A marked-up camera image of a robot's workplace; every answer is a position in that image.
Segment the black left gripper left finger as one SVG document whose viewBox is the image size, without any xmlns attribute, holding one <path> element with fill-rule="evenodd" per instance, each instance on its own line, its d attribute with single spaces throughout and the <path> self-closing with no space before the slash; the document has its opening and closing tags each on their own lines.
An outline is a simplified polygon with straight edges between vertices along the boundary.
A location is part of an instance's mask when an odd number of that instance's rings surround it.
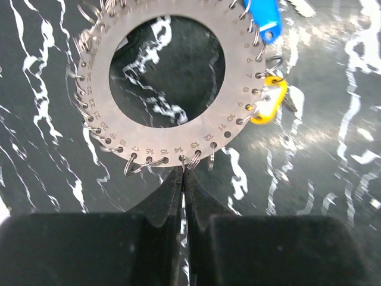
<svg viewBox="0 0 381 286">
<path fill-rule="evenodd" d="M 176 285 L 183 172 L 122 213 L 50 213 L 1 225 L 2 285 Z"/>
</svg>

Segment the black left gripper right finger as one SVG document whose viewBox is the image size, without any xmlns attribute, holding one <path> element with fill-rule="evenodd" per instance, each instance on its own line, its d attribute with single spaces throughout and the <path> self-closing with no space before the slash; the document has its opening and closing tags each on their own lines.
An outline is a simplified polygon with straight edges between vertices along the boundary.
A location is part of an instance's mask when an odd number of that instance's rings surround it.
<svg viewBox="0 0 381 286">
<path fill-rule="evenodd" d="M 183 176 L 191 285 L 370 285 L 359 248 L 330 216 L 239 216 Z"/>
</svg>

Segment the round metal keyring disc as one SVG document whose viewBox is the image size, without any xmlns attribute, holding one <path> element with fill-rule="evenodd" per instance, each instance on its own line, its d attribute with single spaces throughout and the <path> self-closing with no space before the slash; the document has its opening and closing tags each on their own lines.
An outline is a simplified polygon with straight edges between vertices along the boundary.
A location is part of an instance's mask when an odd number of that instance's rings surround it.
<svg viewBox="0 0 381 286">
<path fill-rule="evenodd" d="M 236 1 L 103 1 L 94 9 L 98 18 L 75 42 L 80 55 L 75 80 L 76 107 L 85 128 L 105 152 L 125 159 L 124 174 L 142 168 L 187 166 L 193 169 L 226 146 L 248 121 L 270 114 L 278 100 L 268 100 L 271 74 L 283 57 L 264 57 L 266 42 L 249 6 Z M 144 22 L 163 15 L 195 20 L 209 28 L 224 52 L 225 74 L 219 94 L 198 117 L 172 128 L 144 126 L 128 118 L 114 101 L 109 70 L 124 35 Z"/>
</svg>

